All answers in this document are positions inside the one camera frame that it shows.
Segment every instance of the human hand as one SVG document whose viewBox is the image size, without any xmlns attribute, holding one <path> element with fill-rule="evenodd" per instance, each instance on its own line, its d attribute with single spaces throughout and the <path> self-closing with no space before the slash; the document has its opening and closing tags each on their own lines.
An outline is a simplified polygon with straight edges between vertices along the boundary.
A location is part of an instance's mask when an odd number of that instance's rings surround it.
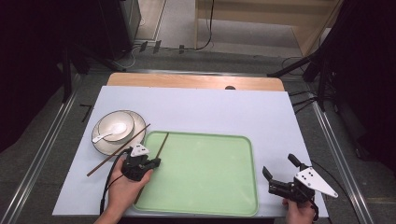
<svg viewBox="0 0 396 224">
<path fill-rule="evenodd" d="M 149 182 L 153 170 L 147 171 L 142 180 L 136 182 L 122 175 L 121 168 L 123 161 L 124 159 L 120 158 L 114 166 L 109 181 L 109 183 L 113 184 L 108 189 L 107 208 L 95 223 L 117 223 L 126 209 L 134 203 L 139 191 Z"/>
<path fill-rule="evenodd" d="M 283 199 L 282 204 L 289 206 L 289 211 L 286 215 L 286 223 L 312 224 L 315 210 L 311 208 L 311 202 L 297 203 L 289 199 Z"/>
</svg>

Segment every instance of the spoon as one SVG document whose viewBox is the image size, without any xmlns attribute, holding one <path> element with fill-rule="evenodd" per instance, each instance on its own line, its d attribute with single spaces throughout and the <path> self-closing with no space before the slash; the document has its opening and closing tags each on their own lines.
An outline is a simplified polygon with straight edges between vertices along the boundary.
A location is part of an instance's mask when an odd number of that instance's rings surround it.
<svg viewBox="0 0 396 224">
<path fill-rule="evenodd" d="M 102 134 L 96 136 L 95 138 L 92 139 L 92 141 L 94 143 L 97 143 L 97 142 L 99 142 L 99 140 L 101 140 L 102 138 L 104 138 L 106 136 L 109 136 L 111 134 L 123 133 L 123 132 L 125 132 L 125 130 L 126 130 L 126 124 L 124 124 L 124 123 L 116 123 L 116 124 L 114 124 L 111 127 L 110 131 L 108 131 L 106 133 L 102 133 Z"/>
</svg>

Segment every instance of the white tabletop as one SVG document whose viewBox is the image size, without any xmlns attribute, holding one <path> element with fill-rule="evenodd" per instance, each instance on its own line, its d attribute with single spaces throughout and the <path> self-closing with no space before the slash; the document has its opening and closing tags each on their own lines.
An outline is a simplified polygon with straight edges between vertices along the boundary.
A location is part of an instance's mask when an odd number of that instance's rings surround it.
<svg viewBox="0 0 396 224">
<path fill-rule="evenodd" d="M 299 171 L 289 160 L 294 154 L 310 165 L 309 156 L 285 91 L 226 91 L 178 88 L 104 86 L 98 96 L 86 131 L 61 194 L 55 216 L 97 216 L 106 177 L 114 160 L 106 162 L 91 176 L 87 173 L 106 156 L 92 144 L 92 129 L 103 116 L 116 110 L 140 114 L 147 131 L 218 133 L 247 137 L 253 148 L 259 210 L 256 217 L 283 217 L 281 198 L 268 193 L 262 175 L 265 165 L 275 180 L 290 182 Z M 317 192 L 319 216 L 328 213 Z M 186 216 L 186 214 L 142 213 L 130 208 L 125 216 Z"/>
</svg>

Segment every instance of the plastic tray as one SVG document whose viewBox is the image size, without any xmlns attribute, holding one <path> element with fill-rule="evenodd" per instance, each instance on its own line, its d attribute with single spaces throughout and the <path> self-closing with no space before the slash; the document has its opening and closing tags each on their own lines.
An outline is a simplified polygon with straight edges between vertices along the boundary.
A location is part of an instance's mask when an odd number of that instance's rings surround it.
<svg viewBox="0 0 396 224">
<path fill-rule="evenodd" d="M 166 132 L 145 146 L 157 155 Z M 243 136 L 169 133 L 161 165 L 134 207 L 142 211 L 250 217 L 258 200 L 250 141 Z"/>
</svg>

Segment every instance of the floor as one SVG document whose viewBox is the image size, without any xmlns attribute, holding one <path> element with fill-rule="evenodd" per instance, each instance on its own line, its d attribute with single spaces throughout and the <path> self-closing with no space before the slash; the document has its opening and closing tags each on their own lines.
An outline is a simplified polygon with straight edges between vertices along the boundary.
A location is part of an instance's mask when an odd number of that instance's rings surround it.
<svg viewBox="0 0 396 224">
<path fill-rule="evenodd" d="M 188 19 L 191 13 L 187 10 L 191 8 L 191 2 L 166 1 L 161 22 L 158 27 L 153 26 L 158 29 L 155 40 L 161 40 L 162 47 L 178 48 L 180 44 L 186 47 L 192 46 L 191 24 L 189 23 L 191 18 Z M 186 19 L 181 19 L 182 13 L 186 14 L 184 15 Z M 203 26 L 201 30 L 204 30 L 205 21 L 200 23 Z M 236 37 L 227 35 L 230 38 L 235 37 L 235 40 L 222 41 L 222 32 L 231 32 L 232 29 L 241 28 L 241 25 L 245 24 L 233 23 L 223 27 L 215 21 L 214 44 L 209 45 L 211 49 L 186 51 L 183 54 L 172 49 L 161 49 L 156 53 L 153 53 L 152 49 L 146 49 L 143 52 L 135 50 L 134 54 L 126 55 L 117 63 L 121 63 L 127 71 L 160 70 L 185 73 L 195 71 L 265 77 L 266 74 L 276 72 L 298 60 L 298 58 L 291 57 L 301 57 L 290 29 L 284 26 L 270 25 L 265 28 L 265 34 L 249 34 L 247 37 L 249 44 L 240 44 L 239 40 L 246 38 L 246 36 L 241 36 L 244 34 L 242 31 L 233 31 L 233 34 L 239 34 Z M 151 32 L 150 36 L 155 36 L 155 32 Z M 205 43 L 204 34 L 199 40 Z M 93 223 L 95 221 L 96 217 L 53 217 L 51 215 L 81 135 L 85 130 L 87 119 L 89 119 L 89 107 L 95 104 L 100 88 L 106 85 L 108 76 L 112 73 L 93 60 L 90 60 L 90 66 L 91 70 L 87 75 L 76 76 L 75 93 L 68 104 L 61 103 L 63 89 L 59 89 L 32 121 L 20 140 L 0 153 L 0 214 L 9 216 L 9 213 L 6 213 L 8 205 L 12 204 L 11 200 L 18 192 L 16 190 L 21 183 L 28 179 L 34 184 L 23 192 L 22 196 L 25 197 L 22 198 L 25 200 L 19 203 L 19 209 L 13 214 L 10 223 Z M 281 78 L 287 92 L 317 89 L 316 81 L 313 83 L 302 81 L 300 74 L 303 69 L 292 71 L 291 74 Z M 290 101 L 298 103 L 309 97 L 311 97 L 310 93 L 304 92 L 290 96 Z M 297 111 L 303 106 L 305 104 L 297 105 L 294 109 Z M 307 104 L 296 114 L 296 118 L 314 168 L 339 192 L 338 199 L 324 197 L 332 223 L 393 223 L 396 219 L 396 180 L 392 171 L 375 160 L 362 161 L 357 158 L 352 141 L 343 121 L 334 111 L 333 104 L 327 102 L 325 106 L 326 112 L 319 113 L 316 103 Z M 66 114 L 64 119 L 59 119 L 60 113 Z M 323 128 L 321 121 L 323 118 L 330 124 L 330 129 L 327 131 Z M 333 145 L 331 143 L 334 141 L 330 139 L 332 135 L 336 138 L 336 144 Z M 345 180 L 342 175 L 343 171 L 340 170 L 337 162 L 339 154 L 334 152 L 333 147 L 339 148 L 346 159 L 347 169 L 353 174 L 353 182 L 356 182 L 358 190 L 363 195 L 372 220 L 359 222 L 361 219 L 361 217 L 358 218 L 359 211 L 355 211 L 356 206 L 350 202 L 350 199 L 353 199 L 348 186 L 350 181 Z M 41 165 L 34 166 L 36 161 L 41 161 Z M 29 169 L 33 168 L 37 169 L 36 175 L 26 176 L 31 173 Z M 284 219 L 277 218 L 277 223 L 284 223 Z M 331 222 L 327 218 L 322 218 L 318 223 Z"/>
</svg>

